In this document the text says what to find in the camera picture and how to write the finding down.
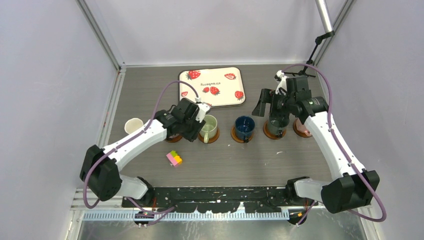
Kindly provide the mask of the pale green mug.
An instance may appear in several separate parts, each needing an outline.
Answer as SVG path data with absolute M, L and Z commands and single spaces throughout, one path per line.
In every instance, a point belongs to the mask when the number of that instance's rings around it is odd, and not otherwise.
M 208 142 L 208 140 L 214 137 L 217 133 L 218 121 L 214 116 L 210 114 L 204 117 L 204 121 L 205 125 L 202 127 L 199 134 L 204 137 L 204 142 Z

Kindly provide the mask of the dark green mug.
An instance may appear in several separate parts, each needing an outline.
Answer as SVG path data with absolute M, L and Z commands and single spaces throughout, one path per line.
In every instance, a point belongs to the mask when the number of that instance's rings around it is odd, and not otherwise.
M 274 127 L 269 126 L 270 130 L 276 134 L 277 133 L 277 129 L 278 128 L 284 128 L 289 125 L 290 119 L 288 116 L 283 116 L 283 117 L 268 117 L 268 121 L 270 124 L 274 125 Z

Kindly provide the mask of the dark blue mug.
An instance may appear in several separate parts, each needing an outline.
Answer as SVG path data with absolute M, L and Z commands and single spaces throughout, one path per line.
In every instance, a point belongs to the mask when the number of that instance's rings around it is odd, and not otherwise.
M 256 124 L 253 118 L 250 116 L 239 116 L 235 122 L 234 126 L 241 132 L 248 133 L 255 130 Z

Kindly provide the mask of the large brown wooden coaster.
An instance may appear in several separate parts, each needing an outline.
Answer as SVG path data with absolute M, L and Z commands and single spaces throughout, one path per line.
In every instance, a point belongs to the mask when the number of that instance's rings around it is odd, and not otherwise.
M 242 132 L 238 130 L 235 125 L 232 126 L 230 134 L 234 141 L 241 144 L 249 143 L 255 135 L 254 131 Z

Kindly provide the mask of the light green mug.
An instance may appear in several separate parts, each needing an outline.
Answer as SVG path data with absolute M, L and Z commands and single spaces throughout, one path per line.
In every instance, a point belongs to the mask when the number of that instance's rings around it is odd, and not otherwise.
M 131 118 L 124 124 L 124 131 L 129 135 L 141 128 L 144 122 L 140 118 Z

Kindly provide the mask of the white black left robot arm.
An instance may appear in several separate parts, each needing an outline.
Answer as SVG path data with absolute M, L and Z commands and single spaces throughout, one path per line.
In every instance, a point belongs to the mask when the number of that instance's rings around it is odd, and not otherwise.
M 193 142 L 210 110 L 209 104 L 184 97 L 171 111 L 157 111 L 144 126 L 115 143 L 89 147 L 79 174 L 84 187 L 102 202 L 120 196 L 148 207 L 154 199 L 153 187 L 144 178 L 129 177 L 121 171 L 142 152 L 174 135 Z

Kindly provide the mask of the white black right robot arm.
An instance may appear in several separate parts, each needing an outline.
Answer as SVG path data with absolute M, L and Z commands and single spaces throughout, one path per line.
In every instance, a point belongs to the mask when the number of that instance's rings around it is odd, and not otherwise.
M 298 177 L 287 181 L 285 198 L 291 205 L 304 199 L 322 203 L 330 213 L 339 213 L 365 207 L 374 198 L 380 177 L 367 170 L 341 136 L 329 105 L 323 97 L 312 97 L 305 75 L 288 77 L 275 75 L 276 89 L 263 88 L 252 115 L 263 117 L 270 105 L 263 132 L 270 139 L 281 139 L 293 115 L 305 125 L 321 150 L 331 173 L 331 182 Z

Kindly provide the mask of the pink green yellow toy block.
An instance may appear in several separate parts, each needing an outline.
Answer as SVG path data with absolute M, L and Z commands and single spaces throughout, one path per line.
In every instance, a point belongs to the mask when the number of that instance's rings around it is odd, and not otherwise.
M 169 163 L 173 167 L 177 167 L 183 163 L 183 159 L 178 155 L 178 153 L 175 150 L 170 151 L 166 155 Z

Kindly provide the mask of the white strawberry print tray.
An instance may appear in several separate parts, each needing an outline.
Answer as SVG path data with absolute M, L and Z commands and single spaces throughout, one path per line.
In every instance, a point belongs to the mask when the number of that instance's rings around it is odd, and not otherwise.
M 196 100 L 196 90 L 202 102 L 211 107 L 234 107 L 244 104 L 246 93 L 241 70 L 235 66 L 182 71 L 178 80 L 179 99 Z

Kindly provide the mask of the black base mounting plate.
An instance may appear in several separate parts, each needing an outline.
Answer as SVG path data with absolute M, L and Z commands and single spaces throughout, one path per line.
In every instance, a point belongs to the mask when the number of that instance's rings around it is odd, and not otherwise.
M 171 207 L 177 213 L 202 214 L 211 211 L 234 213 L 244 208 L 246 213 L 277 213 L 282 207 L 305 210 L 312 199 L 289 196 L 283 186 L 232 186 L 232 187 L 153 187 L 141 199 L 124 197 L 122 207 L 154 207 L 163 212 Z

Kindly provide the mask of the black tripod stand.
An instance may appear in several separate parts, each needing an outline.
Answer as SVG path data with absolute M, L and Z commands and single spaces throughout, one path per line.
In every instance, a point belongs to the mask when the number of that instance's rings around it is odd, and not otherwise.
M 328 39 L 328 38 L 331 38 L 334 35 L 335 35 L 335 31 L 333 30 L 333 31 L 327 32 L 327 33 L 325 33 L 323 35 L 319 35 L 319 36 L 317 36 L 315 38 L 315 41 L 314 41 L 315 42 L 315 46 L 314 46 L 314 49 L 312 50 L 312 52 L 311 52 L 308 60 L 306 61 L 306 64 L 307 65 L 312 65 L 312 66 L 314 65 L 313 56 L 315 55 L 318 47 L 321 45 L 321 43 L 323 42 L 323 40 Z M 296 77 L 296 76 L 307 76 L 307 77 L 315 78 L 316 77 L 315 75 L 311 75 L 311 74 L 307 74 L 306 73 L 307 69 L 308 69 L 308 67 L 307 66 L 304 66 L 303 69 L 300 70 L 299 72 L 286 72 L 286 74 L 292 75 L 294 77 Z

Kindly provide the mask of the silver pole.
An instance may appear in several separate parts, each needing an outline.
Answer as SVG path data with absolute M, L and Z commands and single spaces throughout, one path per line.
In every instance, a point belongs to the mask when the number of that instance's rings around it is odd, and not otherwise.
M 315 4 L 323 25 L 323 29 L 325 33 L 330 33 L 334 31 L 330 12 L 325 0 L 315 0 Z

